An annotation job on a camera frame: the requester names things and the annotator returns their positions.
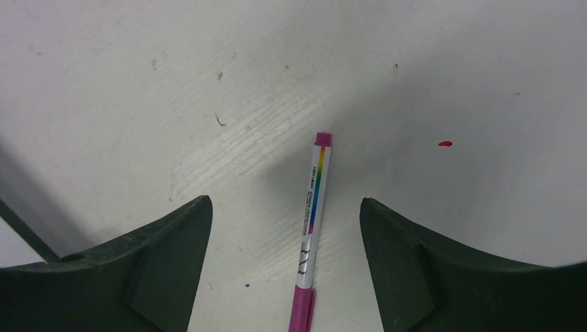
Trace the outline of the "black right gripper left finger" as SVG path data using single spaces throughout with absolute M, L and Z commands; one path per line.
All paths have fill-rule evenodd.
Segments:
M 2 331 L 186 331 L 213 221 L 202 195 L 57 263 L 1 269 Z

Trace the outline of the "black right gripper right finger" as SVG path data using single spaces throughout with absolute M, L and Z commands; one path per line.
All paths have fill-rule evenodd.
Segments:
M 586 264 L 477 250 L 365 198 L 361 235 L 385 331 L 585 331 Z

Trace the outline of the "pink whiteboard marker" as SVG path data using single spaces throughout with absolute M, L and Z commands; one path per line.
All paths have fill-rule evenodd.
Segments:
M 318 132 L 312 149 L 302 241 L 289 319 L 289 332 L 309 332 L 314 314 L 314 267 L 320 237 L 332 134 Z

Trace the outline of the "black framed whiteboard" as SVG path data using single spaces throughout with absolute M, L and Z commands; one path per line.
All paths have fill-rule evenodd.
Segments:
M 60 258 L 56 253 L 28 227 L 3 201 L 1 201 L 1 218 L 46 262 L 57 263 Z

